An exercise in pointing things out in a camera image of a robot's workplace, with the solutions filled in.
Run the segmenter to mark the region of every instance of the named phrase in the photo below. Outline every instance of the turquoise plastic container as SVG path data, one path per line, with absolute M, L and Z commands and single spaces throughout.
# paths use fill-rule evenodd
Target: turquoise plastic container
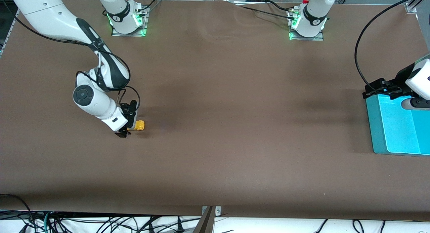
M 403 109 L 406 98 L 378 94 L 366 99 L 375 153 L 430 155 L 430 111 Z

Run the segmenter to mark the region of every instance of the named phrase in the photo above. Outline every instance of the brown tabletop surface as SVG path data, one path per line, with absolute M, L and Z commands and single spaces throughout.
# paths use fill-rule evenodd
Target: brown tabletop surface
M 111 37 L 98 0 L 64 3 L 130 66 L 146 128 L 118 138 L 80 110 L 75 73 L 97 57 L 17 23 L 0 59 L 2 193 L 34 210 L 430 218 L 430 157 L 373 153 L 354 66 L 361 29 L 386 6 L 334 5 L 325 40 L 311 42 L 222 1 L 163 1 L 146 37 Z M 368 80 L 392 79 L 426 52 L 399 6 L 364 34 L 359 62 Z

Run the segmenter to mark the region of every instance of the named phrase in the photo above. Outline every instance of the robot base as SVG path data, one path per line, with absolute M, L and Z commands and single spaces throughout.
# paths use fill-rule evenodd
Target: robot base
M 122 34 L 116 31 L 112 26 L 112 36 L 125 36 L 125 37 L 144 37 L 146 36 L 146 30 L 148 28 L 148 20 L 149 20 L 149 10 L 151 9 L 148 5 L 142 5 L 144 10 L 140 11 L 140 15 L 142 17 L 136 17 L 136 22 L 141 24 L 134 32 L 129 34 Z
M 430 111 L 406 110 L 387 95 L 366 99 L 373 151 L 388 155 L 430 155 Z
M 297 33 L 297 31 L 295 31 L 292 28 L 293 23 L 297 21 L 298 11 L 299 11 L 299 6 L 294 6 L 293 9 L 289 9 L 289 11 L 286 12 L 287 17 L 294 17 L 295 18 L 295 20 L 288 20 L 289 39 L 290 40 L 316 40 L 316 41 L 324 40 L 322 31 L 320 31 L 318 33 L 318 35 L 316 35 L 314 37 L 303 37 L 303 36 L 299 35 Z

